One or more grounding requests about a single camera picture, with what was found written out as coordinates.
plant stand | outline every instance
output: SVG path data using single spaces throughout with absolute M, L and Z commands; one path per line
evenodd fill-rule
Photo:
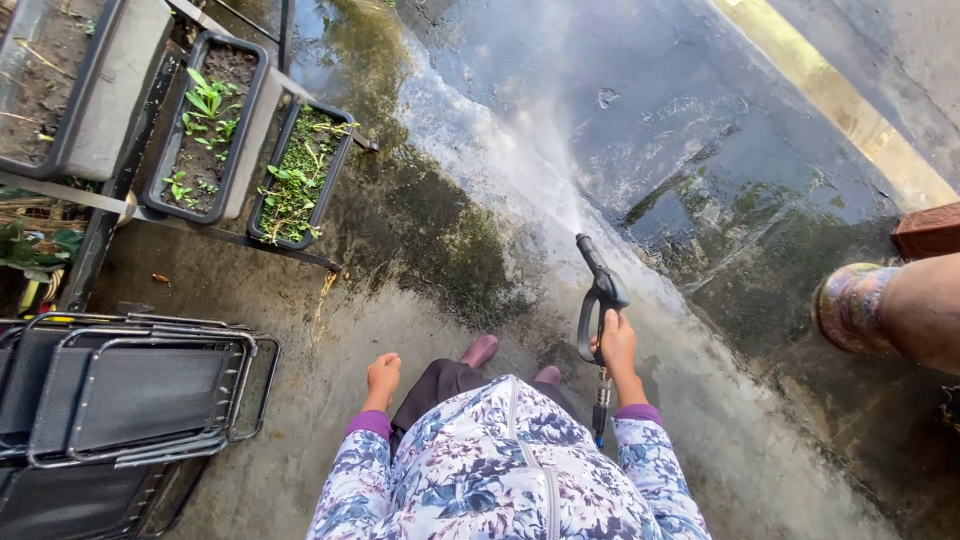
M 277 43 L 279 47 L 279 54 L 277 56 L 279 58 L 278 67 L 271 67 L 268 70 L 264 86 L 288 92 L 304 100 L 312 100 L 312 96 L 310 96 L 305 89 L 284 73 L 290 64 L 291 19 L 293 16 L 292 2 L 293 0 L 281 0 L 280 35 L 278 37 L 264 32 L 262 28 L 252 23 L 240 13 L 235 12 L 234 14 L 238 15 L 240 20 L 250 25 L 255 31 Z M 167 0 L 167 3 L 180 14 L 192 19 L 192 21 L 202 29 L 229 35 L 226 29 L 208 15 L 203 14 L 196 6 L 191 4 L 189 0 Z M 200 226 L 178 217 L 126 202 L 125 199 L 130 192 L 134 174 L 140 165 L 144 150 L 150 140 L 151 132 L 154 130 L 153 127 L 160 115 L 161 104 L 165 101 L 167 93 L 171 90 L 171 84 L 173 83 L 176 73 L 186 65 L 187 60 L 188 54 L 186 52 L 180 50 L 179 47 L 172 46 L 172 44 L 168 45 L 167 51 L 156 67 L 154 83 L 150 86 L 149 95 L 145 100 L 146 105 L 140 113 L 140 118 L 137 122 L 138 130 L 130 137 L 128 147 L 121 154 L 122 156 L 126 156 L 126 159 L 119 167 L 119 173 L 102 184 L 99 194 L 65 185 L 31 180 L 24 176 L 0 171 L 0 184 L 27 189 L 41 195 L 57 197 L 95 208 L 84 236 L 84 243 L 80 253 L 77 259 L 73 261 L 67 283 L 58 298 L 57 306 L 59 310 L 84 311 L 93 287 L 93 282 L 106 257 L 107 248 L 113 238 L 117 221 L 121 216 L 129 216 L 133 219 L 156 223 L 187 233 L 199 234 L 251 249 L 294 258 L 322 266 L 332 272 L 340 273 L 344 270 L 341 264 L 326 257 L 265 244 L 247 234 L 233 233 L 215 226 Z M 354 143 L 368 152 L 376 152 L 378 150 L 375 142 L 369 141 L 356 130 L 353 130 L 350 138 Z

wet concrete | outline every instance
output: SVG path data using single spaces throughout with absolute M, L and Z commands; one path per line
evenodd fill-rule
M 294 78 L 382 147 L 351 158 L 311 248 L 349 282 L 323 296 L 315 267 L 133 224 L 91 306 L 286 347 L 264 433 L 218 457 L 173 536 L 302 536 L 390 350 L 399 397 L 495 332 L 490 375 L 556 362 L 587 420 L 579 231 L 631 288 L 638 369 L 716 538 L 955 536 L 957 433 L 935 424 L 955 378 L 841 353 L 810 313 L 831 270 L 894 256 L 892 187 L 708 3 L 300 0 L 295 18 Z

floral jacket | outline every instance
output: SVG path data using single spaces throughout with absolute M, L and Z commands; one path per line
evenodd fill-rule
M 709 540 L 656 410 L 631 406 L 649 410 L 614 417 L 619 466 L 511 375 L 434 407 L 393 465 L 377 412 L 348 428 L 306 538 Z

person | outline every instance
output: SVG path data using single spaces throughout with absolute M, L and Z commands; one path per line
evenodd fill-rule
M 384 411 L 401 359 L 390 353 L 367 368 L 369 395 L 346 429 L 307 540 L 708 540 L 634 371 L 634 331 L 622 313 L 604 316 L 619 466 L 574 420 L 555 366 L 530 384 L 482 378 L 493 336 L 470 344 L 460 362 L 430 364 L 391 424 Z

